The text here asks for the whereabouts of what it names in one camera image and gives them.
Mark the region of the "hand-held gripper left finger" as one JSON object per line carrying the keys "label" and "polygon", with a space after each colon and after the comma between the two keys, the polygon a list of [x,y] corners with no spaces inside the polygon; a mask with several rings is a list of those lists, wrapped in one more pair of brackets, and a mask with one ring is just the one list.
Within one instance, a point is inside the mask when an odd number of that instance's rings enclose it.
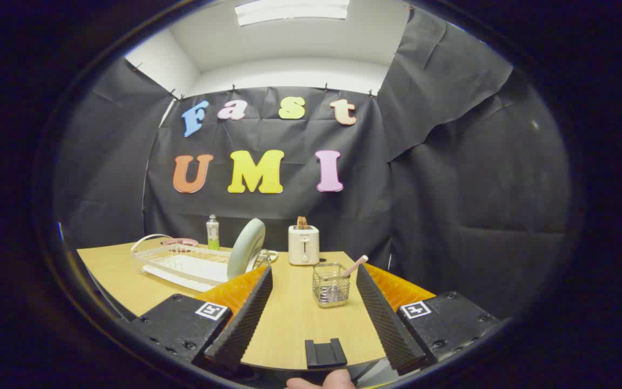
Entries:
{"label": "hand-held gripper left finger", "polygon": [[158,354],[191,369],[235,370],[249,347],[273,290],[273,272],[262,266],[205,293],[168,296],[130,322]]}

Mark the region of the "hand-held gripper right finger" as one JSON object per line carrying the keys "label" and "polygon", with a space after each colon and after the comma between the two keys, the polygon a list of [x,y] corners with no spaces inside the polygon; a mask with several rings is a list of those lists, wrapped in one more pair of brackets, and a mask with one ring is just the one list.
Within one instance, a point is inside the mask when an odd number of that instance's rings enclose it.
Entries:
{"label": "hand-held gripper right finger", "polygon": [[356,286],[398,374],[463,352],[501,326],[496,316],[457,291],[436,296],[367,263],[356,271]]}

